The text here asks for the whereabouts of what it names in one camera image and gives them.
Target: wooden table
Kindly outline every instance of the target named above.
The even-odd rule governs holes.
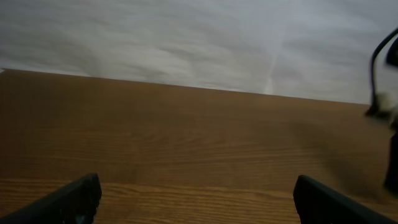
[[[307,174],[398,220],[366,105],[7,70],[0,215],[89,172],[96,223],[299,223]]]

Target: white sheet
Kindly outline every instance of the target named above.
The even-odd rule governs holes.
[[[367,103],[369,57],[397,11],[396,0],[2,0],[0,67]],[[380,89],[398,93],[398,71],[380,70]]]

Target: black cable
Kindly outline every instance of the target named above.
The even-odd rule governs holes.
[[[374,50],[371,61],[370,61],[370,74],[371,74],[371,88],[372,88],[372,106],[379,106],[377,105],[377,99],[376,99],[376,82],[375,82],[375,71],[374,71],[374,65],[376,63],[376,58],[379,55],[380,51],[390,42],[392,38],[394,38],[398,34],[398,28],[392,33],[390,33],[379,45],[376,47]]]

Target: white paper background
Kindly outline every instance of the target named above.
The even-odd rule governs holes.
[[[0,12],[3,68],[355,103],[398,26],[396,0],[2,0]],[[397,95],[383,57],[378,84]]]

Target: brown wooden surface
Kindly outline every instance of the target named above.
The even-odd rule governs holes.
[[[398,220],[366,105],[8,70],[0,216],[98,172],[97,223],[298,223],[307,174]]]

